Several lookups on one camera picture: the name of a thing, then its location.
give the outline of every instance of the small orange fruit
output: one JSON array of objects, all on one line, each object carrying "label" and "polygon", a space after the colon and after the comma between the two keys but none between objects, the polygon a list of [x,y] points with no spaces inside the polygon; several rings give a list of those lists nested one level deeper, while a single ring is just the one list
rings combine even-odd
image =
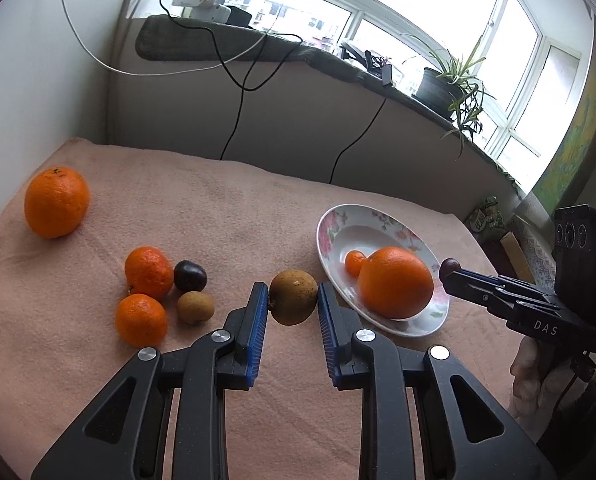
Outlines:
[{"label": "small orange fruit", "polygon": [[364,303],[377,314],[404,319],[427,306],[433,296],[433,278],[414,253],[383,247],[364,262],[358,288]]},{"label": "small orange fruit", "polygon": [[167,313],[153,298],[132,294],[118,304],[116,330],[136,348],[158,346],[167,335]]},{"label": "small orange fruit", "polygon": [[360,269],[363,268],[364,262],[367,261],[367,257],[360,251],[349,251],[345,256],[345,269],[354,278],[360,275]]},{"label": "small orange fruit", "polygon": [[89,207],[89,187],[71,168],[50,168],[33,178],[25,191],[25,219],[43,238],[71,233]]},{"label": "small orange fruit", "polygon": [[129,294],[146,294],[156,300],[167,295],[174,284],[174,269],[155,247],[138,247],[124,262]]}]

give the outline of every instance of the pink blanket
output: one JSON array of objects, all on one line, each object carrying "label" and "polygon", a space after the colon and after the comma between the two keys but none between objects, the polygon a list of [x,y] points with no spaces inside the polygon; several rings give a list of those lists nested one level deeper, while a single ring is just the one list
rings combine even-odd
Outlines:
[{"label": "pink blanket", "polygon": [[[22,480],[134,354],[114,330],[126,294],[123,264],[142,245],[173,262],[189,258],[209,275],[217,303],[204,326],[186,326],[168,306],[163,352],[191,345],[244,306],[255,281],[280,270],[325,279],[315,247],[318,219],[340,203],[383,210],[416,232],[438,259],[492,273],[454,216],[395,198],[267,173],[237,162],[96,146],[73,139],[43,167],[65,165],[88,180],[92,202],[71,235],[43,240],[25,224],[16,194],[0,217],[0,453]],[[500,402],[519,336],[479,306],[452,300],[443,328],[398,344],[452,350]],[[233,480],[356,478],[360,392],[339,392],[327,375],[317,314],[284,327],[269,317],[255,387],[227,393]],[[168,459],[171,459],[169,448]]]}]

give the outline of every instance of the window sill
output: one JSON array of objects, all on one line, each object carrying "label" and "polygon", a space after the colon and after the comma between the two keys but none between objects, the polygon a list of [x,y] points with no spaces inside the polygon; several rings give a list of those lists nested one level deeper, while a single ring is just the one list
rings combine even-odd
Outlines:
[{"label": "window sill", "polygon": [[[230,59],[237,56],[243,50],[254,44],[261,35],[261,32],[251,28],[233,27],[221,23],[207,23],[200,20],[184,19],[185,25],[208,27],[215,36],[220,48],[220,55],[223,59]],[[280,62],[287,51],[295,46],[295,42],[269,36],[264,51],[259,57],[260,61]],[[177,27],[163,14],[148,17],[136,38],[136,53],[142,59],[148,61],[214,61],[218,60],[213,41],[209,34],[203,30],[185,30]],[[253,61],[257,54],[257,48],[239,57],[242,61]],[[392,101],[400,103],[445,131],[453,128],[453,124],[436,112],[428,108],[420,101],[402,93],[394,87],[382,86],[382,81],[375,76],[352,66],[342,59],[312,46],[299,46],[286,60],[287,62],[302,61],[310,67],[330,77],[348,83],[359,83],[367,90]],[[479,146],[465,141],[465,149],[472,149],[484,160],[493,164],[496,169],[504,174],[511,182],[514,190],[520,198],[524,193],[520,190],[515,179],[491,157],[489,157]]]}]

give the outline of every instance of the metal bolt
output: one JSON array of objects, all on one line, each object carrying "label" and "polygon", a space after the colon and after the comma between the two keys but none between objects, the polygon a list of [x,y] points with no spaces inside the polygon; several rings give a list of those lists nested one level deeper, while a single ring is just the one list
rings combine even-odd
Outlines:
[{"label": "metal bolt", "polygon": [[376,339],[375,332],[373,330],[369,330],[368,328],[358,330],[358,332],[355,333],[355,336],[360,341],[364,341],[365,343],[368,343],[369,341],[373,341],[374,339]]},{"label": "metal bolt", "polygon": [[156,349],[147,346],[138,352],[138,359],[140,361],[151,361],[156,355],[158,355]]},{"label": "metal bolt", "polygon": [[429,353],[431,354],[431,357],[438,359],[439,361],[444,361],[449,357],[449,350],[440,345],[432,346]]},{"label": "metal bolt", "polygon": [[224,343],[225,341],[231,339],[231,334],[226,330],[216,330],[211,334],[211,339],[216,343]]}]

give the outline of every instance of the plate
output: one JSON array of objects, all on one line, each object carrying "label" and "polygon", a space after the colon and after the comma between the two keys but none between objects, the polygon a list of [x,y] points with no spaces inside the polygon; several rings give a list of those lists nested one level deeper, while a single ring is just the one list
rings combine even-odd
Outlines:
[{"label": "plate", "polygon": [[[382,330],[403,337],[424,337],[438,330],[447,319],[449,295],[438,277],[440,262],[420,237],[388,214],[359,204],[332,207],[318,222],[316,246],[335,289],[358,314]],[[407,319],[389,319],[372,312],[360,297],[357,279],[345,270],[349,251],[362,251],[369,256],[390,246],[415,253],[433,277],[431,301],[420,313]]]}]

